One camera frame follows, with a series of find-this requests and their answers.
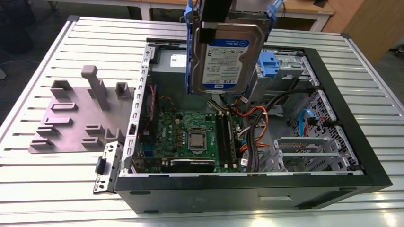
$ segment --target table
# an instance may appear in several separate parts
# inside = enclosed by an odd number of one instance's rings
[[[99,152],[26,151],[53,80],[87,86],[82,65],[105,86],[137,86],[145,39],[185,39],[179,23],[70,17],[0,127],[0,223],[61,226],[397,226],[404,223],[404,109],[354,43],[339,34],[274,29],[266,44],[315,48],[393,186],[319,210],[134,214],[117,195],[91,195]]]
[[[115,6],[127,6],[138,7],[141,12],[142,20],[150,20],[150,9],[185,9],[186,0],[57,0],[61,2],[73,2],[73,3],[90,3],[101,5],[115,5]],[[319,32],[325,26],[329,16],[334,14],[331,6],[326,3],[323,8],[313,5],[311,1],[306,0],[287,0],[285,2],[285,17],[298,18],[298,19],[310,19],[314,20],[310,27],[311,32]]]

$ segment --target cpu socket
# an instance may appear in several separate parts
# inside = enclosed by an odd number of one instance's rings
[[[187,129],[187,150],[198,155],[206,150],[206,130],[202,128]]]

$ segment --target metal bracket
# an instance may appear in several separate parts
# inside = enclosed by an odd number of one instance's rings
[[[118,176],[121,153],[122,145],[117,141],[105,145],[102,156],[99,156],[94,167],[97,176],[94,180],[93,194],[115,194],[113,189],[115,178]]]

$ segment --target hard drive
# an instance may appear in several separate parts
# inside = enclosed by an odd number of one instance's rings
[[[193,26],[190,94],[241,94],[245,91],[269,27],[269,22],[259,21],[257,25],[250,21],[217,23],[214,40],[207,44],[197,42],[199,28]]]

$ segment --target green motherboard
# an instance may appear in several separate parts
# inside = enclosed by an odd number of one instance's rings
[[[159,159],[207,159],[214,161],[214,172],[237,172],[237,144],[231,136],[238,124],[239,118],[229,114],[161,112],[145,165]],[[157,166],[147,170],[159,172]]]

